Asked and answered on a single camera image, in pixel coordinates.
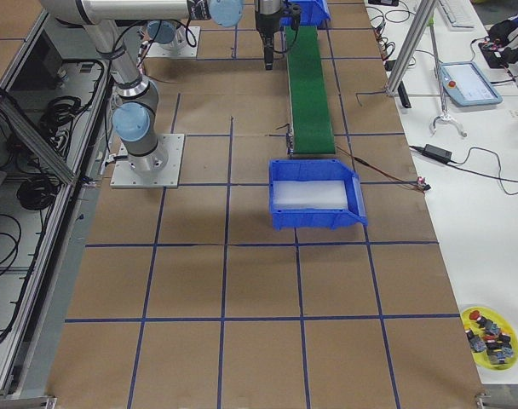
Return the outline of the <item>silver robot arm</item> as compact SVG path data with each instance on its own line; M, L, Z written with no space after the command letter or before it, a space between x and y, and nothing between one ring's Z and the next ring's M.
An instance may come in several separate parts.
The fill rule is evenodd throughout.
M147 34L151 42L174 48L183 45L196 48L199 42L191 27L179 20L150 20Z
M236 26L243 13L242 1L42 1L56 19L81 25L96 51L112 65L111 74L123 105L112 122L136 172L153 173L169 159L153 124L158 91L141 73L118 33L116 20L213 20L223 27Z

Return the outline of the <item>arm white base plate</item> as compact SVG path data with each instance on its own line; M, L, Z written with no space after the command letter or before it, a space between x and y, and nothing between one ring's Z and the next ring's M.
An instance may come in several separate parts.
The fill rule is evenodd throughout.
M122 142L110 185L113 188L178 188L184 150L184 134L159 134L156 149L147 156L128 153Z
M162 21L151 22L147 27L153 43L150 45L147 58L193 59L199 49L199 26L178 26Z

